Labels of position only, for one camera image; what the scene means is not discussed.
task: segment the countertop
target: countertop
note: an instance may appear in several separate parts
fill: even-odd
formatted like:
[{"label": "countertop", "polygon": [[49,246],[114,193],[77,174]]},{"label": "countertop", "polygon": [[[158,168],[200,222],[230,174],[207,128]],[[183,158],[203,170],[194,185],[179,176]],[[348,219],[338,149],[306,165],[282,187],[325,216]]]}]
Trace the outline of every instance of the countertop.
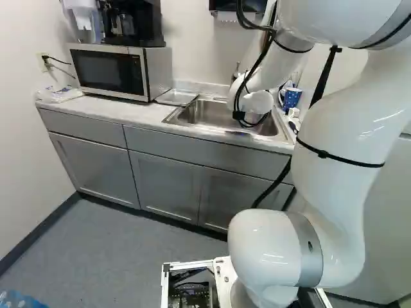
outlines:
[{"label": "countertop", "polygon": [[108,122],[146,128],[158,132],[173,133],[198,139],[222,142],[237,146],[245,146],[258,150],[271,151],[291,155],[295,137],[285,125],[287,135],[293,136],[288,142],[261,140],[258,137],[229,135],[219,131],[195,130],[190,127],[162,123],[162,120],[172,113],[175,106],[160,105],[156,103],[139,103],[135,101],[115,100],[95,96],[82,96],[63,103],[45,103],[36,101],[38,108],[54,110],[76,116],[89,117]]}]

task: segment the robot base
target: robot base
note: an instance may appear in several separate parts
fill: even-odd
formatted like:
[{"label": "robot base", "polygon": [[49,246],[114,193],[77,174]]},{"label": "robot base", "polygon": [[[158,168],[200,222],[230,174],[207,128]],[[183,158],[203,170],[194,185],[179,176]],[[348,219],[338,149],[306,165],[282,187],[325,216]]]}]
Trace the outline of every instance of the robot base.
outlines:
[{"label": "robot base", "polygon": [[296,298],[298,287],[272,286],[258,297],[247,289],[231,264],[230,257],[219,257],[213,261],[220,308],[284,308]]}]

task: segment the tray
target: tray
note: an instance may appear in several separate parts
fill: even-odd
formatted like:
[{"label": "tray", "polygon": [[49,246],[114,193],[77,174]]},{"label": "tray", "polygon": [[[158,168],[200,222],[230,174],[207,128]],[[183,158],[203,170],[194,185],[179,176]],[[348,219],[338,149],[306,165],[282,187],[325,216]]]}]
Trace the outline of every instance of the tray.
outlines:
[{"label": "tray", "polygon": [[166,93],[160,95],[154,102],[172,106],[187,106],[196,97],[198,93],[188,90],[171,89]]}]

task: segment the cup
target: cup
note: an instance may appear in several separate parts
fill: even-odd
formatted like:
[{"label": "cup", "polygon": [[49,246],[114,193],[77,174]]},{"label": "cup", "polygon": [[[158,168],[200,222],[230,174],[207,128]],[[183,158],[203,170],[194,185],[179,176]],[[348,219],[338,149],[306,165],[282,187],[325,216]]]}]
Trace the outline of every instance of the cup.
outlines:
[{"label": "cup", "polygon": [[284,95],[283,111],[287,113],[288,109],[296,107],[298,101],[300,100],[301,94],[301,89],[286,88]]}]

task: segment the coffee maker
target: coffee maker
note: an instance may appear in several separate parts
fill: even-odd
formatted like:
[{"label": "coffee maker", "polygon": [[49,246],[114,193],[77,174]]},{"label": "coffee maker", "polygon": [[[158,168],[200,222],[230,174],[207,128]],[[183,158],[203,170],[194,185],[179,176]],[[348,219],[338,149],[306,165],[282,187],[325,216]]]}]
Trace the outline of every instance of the coffee maker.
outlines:
[{"label": "coffee maker", "polygon": [[103,43],[164,47],[160,0],[98,0],[104,25]]}]

